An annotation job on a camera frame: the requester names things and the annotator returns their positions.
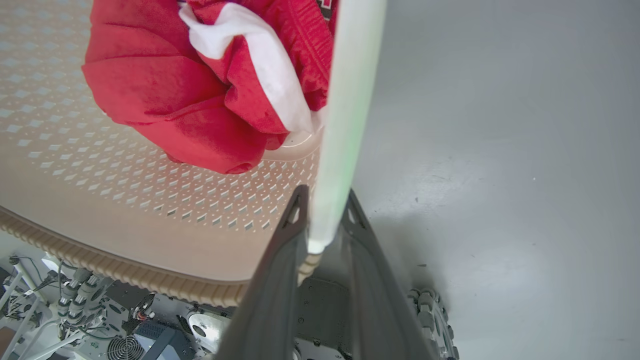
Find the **black box with fan grille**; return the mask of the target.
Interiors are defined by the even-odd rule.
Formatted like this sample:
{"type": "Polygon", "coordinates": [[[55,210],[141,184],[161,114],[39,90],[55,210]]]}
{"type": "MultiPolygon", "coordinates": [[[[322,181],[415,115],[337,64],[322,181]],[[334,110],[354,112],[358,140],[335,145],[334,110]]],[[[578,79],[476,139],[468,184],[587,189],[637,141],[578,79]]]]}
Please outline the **black box with fan grille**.
{"type": "Polygon", "coordinates": [[[153,321],[140,323],[131,335],[110,340],[107,360],[195,360],[185,333],[153,321]]]}

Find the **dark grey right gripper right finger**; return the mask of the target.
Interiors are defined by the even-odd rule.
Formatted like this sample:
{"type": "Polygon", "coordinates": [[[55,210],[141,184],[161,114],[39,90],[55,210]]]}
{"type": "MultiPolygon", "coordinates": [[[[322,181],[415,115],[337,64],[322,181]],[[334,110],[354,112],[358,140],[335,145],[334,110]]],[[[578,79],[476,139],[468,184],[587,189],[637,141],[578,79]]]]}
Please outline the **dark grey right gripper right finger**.
{"type": "Polygon", "coordinates": [[[437,360],[354,191],[341,219],[353,360],[437,360]]]}

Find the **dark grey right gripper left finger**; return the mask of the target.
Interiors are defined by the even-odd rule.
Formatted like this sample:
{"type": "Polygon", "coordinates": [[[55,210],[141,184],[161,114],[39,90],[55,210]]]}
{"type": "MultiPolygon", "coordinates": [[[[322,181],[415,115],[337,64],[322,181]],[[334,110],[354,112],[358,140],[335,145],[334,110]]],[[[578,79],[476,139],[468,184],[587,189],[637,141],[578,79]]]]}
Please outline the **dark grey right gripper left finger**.
{"type": "Polygon", "coordinates": [[[307,258],[309,187],[293,191],[214,360],[293,360],[298,270],[307,258]]]}

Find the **grey roller wheel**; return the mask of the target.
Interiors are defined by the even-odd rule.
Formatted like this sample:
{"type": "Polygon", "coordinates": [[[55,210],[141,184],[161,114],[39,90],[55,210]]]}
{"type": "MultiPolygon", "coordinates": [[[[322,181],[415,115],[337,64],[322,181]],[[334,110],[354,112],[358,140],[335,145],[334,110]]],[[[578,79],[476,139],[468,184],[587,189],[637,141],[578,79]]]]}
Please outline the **grey roller wheel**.
{"type": "Polygon", "coordinates": [[[417,316],[427,345],[438,354],[439,360],[460,360],[441,295],[430,288],[412,288],[407,292],[407,301],[417,316]]]}

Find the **beige perforated laundry basket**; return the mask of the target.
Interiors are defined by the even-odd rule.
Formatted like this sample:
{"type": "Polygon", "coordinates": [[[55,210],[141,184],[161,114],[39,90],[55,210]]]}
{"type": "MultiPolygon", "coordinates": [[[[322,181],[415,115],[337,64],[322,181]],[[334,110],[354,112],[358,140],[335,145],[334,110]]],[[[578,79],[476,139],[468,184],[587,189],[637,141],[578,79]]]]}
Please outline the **beige perforated laundry basket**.
{"type": "Polygon", "coordinates": [[[176,162],[97,105],[94,0],[0,0],[0,229],[76,267],[214,306],[242,300],[297,186],[304,280],[345,211],[386,0],[339,0],[323,126],[222,174],[176,162]]]}

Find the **white robot wheeled base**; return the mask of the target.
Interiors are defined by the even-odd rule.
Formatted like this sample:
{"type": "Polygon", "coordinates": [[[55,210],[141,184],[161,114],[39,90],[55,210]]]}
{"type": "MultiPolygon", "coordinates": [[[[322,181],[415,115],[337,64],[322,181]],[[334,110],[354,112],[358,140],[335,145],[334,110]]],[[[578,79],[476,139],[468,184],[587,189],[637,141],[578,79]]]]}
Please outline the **white robot wheeled base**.
{"type": "Polygon", "coordinates": [[[0,360],[107,360],[114,338],[142,322],[185,333],[194,360],[213,360],[235,312],[113,280],[52,255],[10,255],[0,267],[0,360]]]}

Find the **red and white garment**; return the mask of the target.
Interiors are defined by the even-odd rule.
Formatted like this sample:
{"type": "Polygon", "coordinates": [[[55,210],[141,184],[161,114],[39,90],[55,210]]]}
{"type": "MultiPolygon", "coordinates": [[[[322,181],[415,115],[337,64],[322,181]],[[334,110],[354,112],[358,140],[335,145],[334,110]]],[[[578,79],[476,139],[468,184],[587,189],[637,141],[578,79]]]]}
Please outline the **red and white garment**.
{"type": "Polygon", "coordinates": [[[94,0],[96,104],[174,162],[240,174],[324,123],[339,0],[94,0]]]}

